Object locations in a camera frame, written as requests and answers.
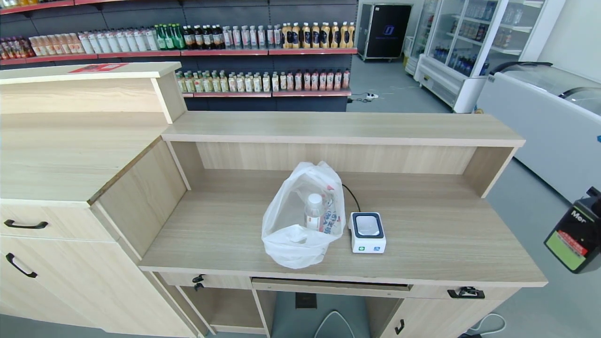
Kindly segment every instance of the cabinet handle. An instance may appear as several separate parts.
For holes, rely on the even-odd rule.
[[[447,290],[449,296],[451,298],[467,298],[470,300],[483,300],[486,296],[484,296],[484,291],[478,290],[475,287],[464,286],[459,289],[459,292],[455,290]]]
[[[43,229],[48,225],[48,222],[39,222],[36,226],[16,226],[14,225],[13,220],[4,221],[4,225],[9,228],[18,228],[18,229]]]
[[[11,253],[8,253],[8,254],[6,255],[6,260],[7,260],[9,263],[11,263],[11,264],[12,264],[12,265],[13,265],[15,268],[17,268],[17,270],[19,270],[19,271],[20,271],[22,274],[26,275],[26,276],[27,276],[27,277],[29,277],[29,278],[36,278],[36,277],[37,277],[37,274],[36,274],[35,272],[32,272],[32,273],[28,274],[27,272],[23,271],[23,270],[22,270],[20,267],[18,267],[18,266],[17,266],[17,265],[16,265],[16,264],[13,262],[13,259],[14,259],[14,255],[13,255],[13,254],[11,254]]]
[[[401,333],[401,331],[403,331],[404,328],[405,328],[405,320],[401,319],[401,327],[395,327],[394,332],[396,332],[398,335],[399,333]]]

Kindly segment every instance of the drawer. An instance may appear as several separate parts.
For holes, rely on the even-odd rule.
[[[325,293],[368,297],[404,298],[410,293],[406,284],[343,283],[337,281],[253,278],[256,290]]]
[[[113,241],[89,208],[2,204],[0,235]]]
[[[516,293],[519,287],[476,287],[476,290],[482,291],[485,300],[506,300]],[[411,298],[432,298],[439,300],[450,300],[453,299],[449,294],[451,293],[459,295],[461,287],[458,286],[438,286],[438,285],[413,285],[409,296]],[[463,296],[463,298],[470,297],[470,294]]]
[[[192,280],[197,278],[199,274],[181,274],[177,272],[160,272],[165,282],[174,286],[194,286]],[[200,282],[204,287],[215,287],[219,289],[244,289],[250,290],[251,278],[247,276],[234,275],[202,275],[203,280]]]

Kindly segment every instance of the white plastic bag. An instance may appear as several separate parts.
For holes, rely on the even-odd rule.
[[[320,231],[305,224],[305,202],[320,194],[326,206]],[[265,252],[287,268],[301,269],[323,260],[328,245],[342,236],[344,192],[338,174],[325,162],[301,162],[280,187],[263,216]]]

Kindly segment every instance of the glass door fridge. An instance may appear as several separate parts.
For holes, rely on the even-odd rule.
[[[537,61],[564,1],[442,0],[413,78],[454,112],[472,112],[491,70]]]
[[[440,5],[440,0],[426,0],[419,17],[417,29],[415,30],[415,38],[413,39],[413,47],[407,61],[405,71],[411,75],[415,74],[417,61],[419,56],[426,50],[426,44],[430,37],[430,31],[434,24],[434,16]]]

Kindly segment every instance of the display freezer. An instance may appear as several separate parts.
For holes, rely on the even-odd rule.
[[[549,63],[496,70],[477,109],[526,139],[515,157],[568,201],[601,188],[601,84]]]

